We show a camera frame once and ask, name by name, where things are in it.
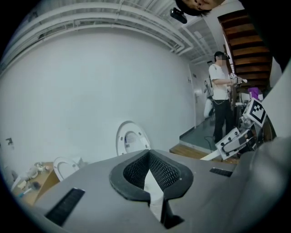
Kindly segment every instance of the baseboard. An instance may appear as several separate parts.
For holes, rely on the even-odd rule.
[[[195,129],[195,126],[192,127],[190,130],[188,130],[187,132],[183,133],[183,134],[179,137],[179,139],[181,139],[183,136],[185,136],[187,133],[193,131],[194,129]]]
[[[203,147],[198,147],[198,146],[195,146],[195,145],[193,145],[193,144],[191,144],[191,143],[183,142],[183,141],[181,141],[181,140],[180,140],[180,144],[181,144],[181,145],[184,145],[184,146],[186,146],[186,147],[190,147],[190,148],[193,148],[193,149],[195,149],[195,150],[198,150],[198,151],[204,152],[204,153],[206,153],[206,154],[210,154],[210,153],[211,153],[211,150],[209,150],[209,149],[205,149],[205,148],[203,148]]]

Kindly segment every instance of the wooden table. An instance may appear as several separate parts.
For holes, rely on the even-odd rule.
[[[44,166],[50,166],[50,172],[44,172],[43,174],[39,173],[36,178],[29,180],[30,183],[38,182],[41,187],[39,190],[32,190],[26,195],[24,195],[21,199],[28,203],[29,205],[34,205],[36,200],[40,198],[47,190],[51,187],[56,185],[59,181],[58,177],[55,174],[53,163],[52,162],[45,162]],[[24,192],[25,190],[21,190],[20,188],[16,187],[13,189],[12,193],[17,197],[19,194]]]

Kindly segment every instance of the black pants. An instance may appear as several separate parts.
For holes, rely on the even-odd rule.
[[[213,102],[215,108],[215,143],[222,139],[222,127],[224,120],[226,121],[226,134],[233,129],[233,114],[229,100],[215,100]]]

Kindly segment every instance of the black sleeve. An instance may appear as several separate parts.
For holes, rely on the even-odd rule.
[[[247,11],[260,38],[284,71],[291,57],[288,32],[291,11],[287,3],[266,0],[239,1]]]

